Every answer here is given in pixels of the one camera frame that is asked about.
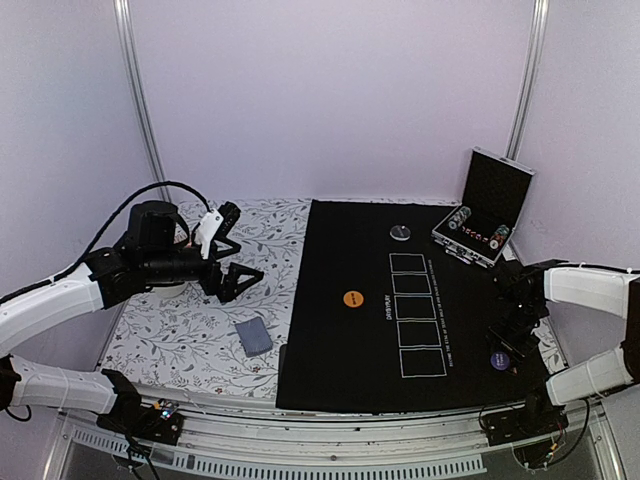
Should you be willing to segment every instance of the black bracket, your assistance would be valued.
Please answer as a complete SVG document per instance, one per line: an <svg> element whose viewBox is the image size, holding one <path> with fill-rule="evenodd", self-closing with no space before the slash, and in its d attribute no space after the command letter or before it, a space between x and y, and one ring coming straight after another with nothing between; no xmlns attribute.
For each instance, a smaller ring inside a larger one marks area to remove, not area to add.
<svg viewBox="0 0 640 480"><path fill-rule="evenodd" d="M249 278L239 281L240 277ZM237 263L231 263L229 264L229 271L222 281L218 298L222 303L229 302L263 278L264 272L244 265L238 265Z"/></svg>
<svg viewBox="0 0 640 480"><path fill-rule="evenodd" d="M102 373L113 383L118 398L109 413L98 415L96 424L100 428L156 443L178 444L182 415L173 413L165 418L161 410L142 406L140 394L122 373L107 369Z"/></svg>
<svg viewBox="0 0 640 480"><path fill-rule="evenodd" d="M240 251L240 244L234 242L233 240L230 240L227 237L224 236L215 236L213 238L213 243L211 244L211 250L213 253L213 256L215 257L216 260L222 260L225 257L228 257L230 255L235 255L236 253L238 253ZM223 250L218 249L218 245L216 242L220 242L223 245L226 245L229 248L225 248Z"/></svg>
<svg viewBox="0 0 640 480"><path fill-rule="evenodd" d="M85 263L91 269L89 278L98 282L105 310L149 289L144 272L132 269L113 248L91 252Z"/></svg>
<svg viewBox="0 0 640 480"><path fill-rule="evenodd" d="M22 377L11 364L11 355L0 358L0 412L11 405L13 391L20 380Z"/></svg>
<svg viewBox="0 0 640 480"><path fill-rule="evenodd" d="M624 363L635 383L640 383L640 279L629 283L627 332L622 342Z"/></svg>
<svg viewBox="0 0 640 480"><path fill-rule="evenodd" d="M559 432L569 421L564 408L552 405L542 386L527 395L524 407L483 415L480 425L493 446Z"/></svg>
<svg viewBox="0 0 640 480"><path fill-rule="evenodd" d="M544 272L562 263L548 260L524 267L519 261L500 262L494 282L501 298L512 304L510 312L489 327L487 341L492 352L506 353L513 366L535 351L540 339L533 329L549 315L544 296Z"/></svg>

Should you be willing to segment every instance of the black cable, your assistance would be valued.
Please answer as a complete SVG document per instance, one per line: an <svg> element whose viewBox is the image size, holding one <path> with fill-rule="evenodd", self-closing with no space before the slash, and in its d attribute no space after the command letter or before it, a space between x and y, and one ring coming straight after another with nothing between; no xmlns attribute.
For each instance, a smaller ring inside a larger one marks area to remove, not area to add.
<svg viewBox="0 0 640 480"><path fill-rule="evenodd" d="M186 190L187 192L190 192L193 195L195 195L196 197L198 197L198 199L204 204L205 208L207 209L207 212L211 212L211 208L209 207L209 204L207 203L207 199L204 198L204 196L200 192L198 192L195 188L190 187L189 185L187 185L185 183L174 182L174 181L168 180L166 182L152 183L150 185L147 185L146 187L142 187L142 188L138 189L137 191L135 191L134 193L132 193L131 195L129 195L129 197L124 202L122 202L120 204L120 206L111 214L111 216L109 216L109 218L104 223L104 225L102 225L100 230L98 230L98 233L95 234L95 236L93 237L93 240L91 240L91 242L89 242L89 245L84 250L84 252L82 252L82 255L80 255L80 257L78 257L78 259L70 267L68 267L67 269L63 270L62 272L54 275L53 282L57 282L58 280L61 280L62 278L70 275L71 273L73 273L76 270L76 268L78 268L82 264L82 262L84 262L84 260L87 257L87 255L89 255L89 253L91 253L91 250L93 250L93 248L96 246L98 241L100 241L100 238L102 237L104 232L107 230L107 228L109 228L109 225L111 225L111 223L115 220L115 218L118 215L120 215L122 210L124 210L127 207L127 205L129 205L133 200L135 200L137 197L139 197L143 193L148 192L149 190L153 190L154 188L160 188L160 187L178 187L178 188L182 188L183 190ZM26 287L22 287L19 290L16 290L15 292L9 293L9 294L5 295L4 297L0 298L0 305L2 305L3 303L8 302L9 300L13 300L14 298L19 297L20 295L23 295L25 293L31 292L31 291L36 290L36 289L41 288L41 287L46 287L47 285L50 285L53 282L51 280L47 279L47 280L42 280L42 281L37 282L37 283L33 283L33 284L28 285Z"/></svg>
<svg viewBox="0 0 640 480"><path fill-rule="evenodd" d="M5 408L4 411L7 412L7 415L9 415L11 418L13 418L17 422L28 422L29 420L31 420L31 417L33 417L33 415L31 412L31 407L29 405L25 405L25 406L27 407L26 417L18 417L14 413L11 413L11 411L9 410L9 407Z"/></svg>
<svg viewBox="0 0 640 480"><path fill-rule="evenodd" d="M485 426L484 423L482 423L482 414L489 407L490 405L483 405L482 408L480 409L480 413L478 413L478 425L480 426L480 430L482 430L484 433L487 433L487 427ZM511 410L516 410L516 408L513 405L509 405L506 403L493 405L494 410L498 408L504 408L504 407L508 407Z"/></svg>
<svg viewBox="0 0 640 480"><path fill-rule="evenodd" d="M540 467L540 465L544 465L544 460L547 459L549 457L549 455L553 455L553 452L559 448L559 444L560 444L560 440L562 439L563 435L564 435L564 429L562 428L562 425L560 424L560 422L558 422L558 432L560 432L560 435L558 435L558 439L557 440L553 440L553 444L551 449L549 450L549 452L545 453L544 455L538 457L536 460L529 462L529 465L531 465L531 467L529 467L529 470L538 470L538 469L544 469L544 466ZM520 463L522 463L524 465L524 463L526 462L526 458L523 456L520 459Z"/></svg>
<svg viewBox="0 0 640 480"><path fill-rule="evenodd" d="M136 453L136 454L140 455L141 457L143 457L147 461L147 465L149 465L149 468L151 469L151 473L153 474L153 478L155 480L160 480L160 475L158 474L158 471L156 470L156 467L153 464L153 462L151 461L151 457L149 456L149 454L147 453L145 448L142 445L140 445L140 443L138 443L138 441L135 438L133 438L133 436L129 433L129 431L127 429L125 429L123 426L118 425L117 423L115 423L114 421L112 421L108 417L102 417L102 418L103 418L103 420L105 420L108 423L110 423L111 426L113 428L115 428L120 434L124 435L125 440L129 444L129 448L127 449L127 455L129 457L129 462L133 463L133 457L131 456L132 453ZM129 471L131 473L133 473L133 475L138 480L144 480L140 476L140 474L138 472L136 472L135 468L131 468Z"/></svg>
<svg viewBox="0 0 640 480"><path fill-rule="evenodd" d="M529 468L529 470L546 470L549 467L553 467L554 465L557 465L558 463L564 462L569 457L569 455L571 455L575 451L575 449L578 448L578 445L580 444L580 441L584 437L584 434L587 431L587 427L589 426L589 415L591 413L591 405L589 404L589 400L584 398L584 399L582 399L582 401L587 406L587 414L586 414L586 416L584 418L584 424L582 425L582 430L580 430L580 433L578 434L578 438L576 439L574 444L571 445L571 448L569 449L569 451L567 453L565 453L562 457L558 458L557 460L551 460L549 463L547 463L546 466L531 467L531 468Z"/></svg>

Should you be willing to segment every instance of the printed rectangle outline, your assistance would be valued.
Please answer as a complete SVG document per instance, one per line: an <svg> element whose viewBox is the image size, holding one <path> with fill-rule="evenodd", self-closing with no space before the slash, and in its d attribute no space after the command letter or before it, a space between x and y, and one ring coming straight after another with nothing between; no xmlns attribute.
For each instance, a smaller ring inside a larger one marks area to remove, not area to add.
<svg viewBox="0 0 640 480"><path fill-rule="evenodd" d="M438 344L437 345L402 345L400 339L400 324L401 323L435 323L436 324L436 333L438 336ZM398 331L398 348L403 350L421 350L423 348L441 348L442 347L442 337L440 336L440 327L438 326L437 320L398 320L396 322L396 330Z"/></svg>
<svg viewBox="0 0 640 480"><path fill-rule="evenodd" d="M433 306L433 314L435 315L435 317L402 317L400 318L400 316L398 316L398 302L396 302L396 300L398 298L430 298L431 299L431 305ZM437 320L438 319L438 312L436 312L436 303L433 301L433 296L432 295L394 295L393 296L393 308L395 309L396 312L396 321L400 321L400 320Z"/></svg>
<svg viewBox="0 0 640 480"><path fill-rule="evenodd" d="M403 350L407 350L410 352L416 352L418 350L438 350L440 352L440 357L442 358L442 368L444 373L437 375L405 375L404 374L404 365L402 364L402 352ZM435 378L435 377L446 377L447 373L447 364L444 361L444 353L442 352L442 348L399 348L398 354L400 355L400 375L402 378Z"/></svg>
<svg viewBox="0 0 640 480"><path fill-rule="evenodd" d="M392 255L405 255L408 257L422 257L422 265L424 266L424 270L398 270L395 271L393 269L393 262L391 261ZM422 253L390 253L389 254L389 268L391 269L391 273L429 273L427 270L427 262L425 261L424 255Z"/></svg>
<svg viewBox="0 0 640 480"><path fill-rule="evenodd" d="M396 292L396 282L395 282L395 277L399 277L400 275L403 275L405 277L427 277L427 286L429 287L429 293L398 293ZM414 273L414 272L402 272L402 273L392 273L391 274L391 287L393 288L393 294L394 295L433 295L433 289L431 288L431 281L429 280L429 274L427 272L425 273Z"/></svg>

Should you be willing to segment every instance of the white wall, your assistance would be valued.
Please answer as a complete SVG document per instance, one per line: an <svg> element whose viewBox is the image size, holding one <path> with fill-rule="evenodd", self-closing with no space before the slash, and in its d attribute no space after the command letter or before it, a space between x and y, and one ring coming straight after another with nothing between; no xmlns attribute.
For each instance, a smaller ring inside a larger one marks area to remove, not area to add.
<svg viewBox="0 0 640 480"><path fill-rule="evenodd" d="M167 176L213 198L461 193L504 154L531 0L139 0Z"/></svg>
<svg viewBox="0 0 640 480"><path fill-rule="evenodd" d="M113 2L0 2L0 68L2 296L75 260L151 176ZM91 370L112 322L111 311L71 320L15 353ZM16 424L0 414L0 478L42 476L53 415L34 409L31 423Z"/></svg>
<svg viewBox="0 0 640 480"><path fill-rule="evenodd" d="M640 2L551 2L519 160L538 170L515 240L524 259L640 268ZM624 338L620 319L552 309L572 363ZM628 478L640 478L640 390L606 402Z"/></svg>

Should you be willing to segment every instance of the robotic arm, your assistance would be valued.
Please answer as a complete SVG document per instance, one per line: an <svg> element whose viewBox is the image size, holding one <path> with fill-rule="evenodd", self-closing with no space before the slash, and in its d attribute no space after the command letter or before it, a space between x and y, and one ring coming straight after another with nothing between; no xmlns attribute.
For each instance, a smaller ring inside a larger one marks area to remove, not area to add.
<svg viewBox="0 0 640 480"><path fill-rule="evenodd" d="M552 260L522 268L507 265L496 282L515 302L511 315L489 329L494 352L517 364L537 345L531 330L548 315L546 302L582 305L627 321L621 345L552 375L531 392L525 406L483 417L492 444L515 441L565 426L564 406L640 383L640 274Z"/></svg>
<svg viewBox="0 0 640 480"><path fill-rule="evenodd" d="M99 414L101 427L175 444L182 426L181 416L174 413L177 406L160 402L142 407L135 387L120 372L63 370L10 352L59 323L108 309L154 287L197 281L205 294L216 295L223 303L235 299L263 278L262 272L235 263L226 275L222 273L219 260L240 250L227 238L239 216L238 207L227 202L206 213L189 235L175 205L161 201L134 205L128 229L113 248L84 256L64 278L0 299L0 411L20 405L89 410ZM177 242L176 226L186 234ZM228 248L219 250L218 243ZM240 281L241 276L249 278Z"/></svg>

